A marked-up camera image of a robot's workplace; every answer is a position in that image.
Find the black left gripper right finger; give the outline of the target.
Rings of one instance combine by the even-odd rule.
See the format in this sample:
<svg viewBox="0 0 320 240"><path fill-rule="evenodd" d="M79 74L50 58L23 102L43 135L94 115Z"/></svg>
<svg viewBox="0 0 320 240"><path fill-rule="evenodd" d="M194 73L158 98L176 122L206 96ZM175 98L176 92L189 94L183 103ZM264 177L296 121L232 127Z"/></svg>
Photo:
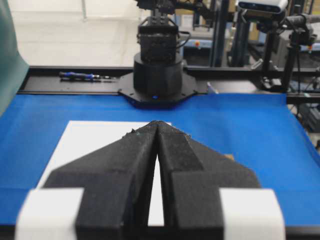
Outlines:
<svg viewBox="0 0 320 240"><path fill-rule="evenodd" d="M253 170L157 123L165 223L177 240L283 240L275 192Z"/></svg>

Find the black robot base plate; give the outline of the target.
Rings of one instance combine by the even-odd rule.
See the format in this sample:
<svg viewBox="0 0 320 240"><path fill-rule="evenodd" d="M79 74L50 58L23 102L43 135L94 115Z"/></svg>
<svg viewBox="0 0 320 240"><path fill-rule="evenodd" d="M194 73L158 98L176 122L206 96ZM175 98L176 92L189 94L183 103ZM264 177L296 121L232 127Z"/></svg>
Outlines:
<svg viewBox="0 0 320 240"><path fill-rule="evenodd" d="M119 79L118 93L137 108L172 108L195 95L208 94L208 86L206 81L197 80L183 73L182 86L177 93L169 96L161 96L158 93L148 95L134 88L134 77L132 73L129 73Z"/></svg>

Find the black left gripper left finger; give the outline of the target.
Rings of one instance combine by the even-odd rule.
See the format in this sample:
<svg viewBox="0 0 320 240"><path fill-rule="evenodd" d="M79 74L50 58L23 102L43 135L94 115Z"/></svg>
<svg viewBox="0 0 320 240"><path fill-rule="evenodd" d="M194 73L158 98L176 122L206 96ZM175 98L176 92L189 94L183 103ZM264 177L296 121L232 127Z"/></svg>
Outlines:
<svg viewBox="0 0 320 240"><path fill-rule="evenodd" d="M158 123L54 168L31 190L17 240L122 240L146 225Z"/></svg>

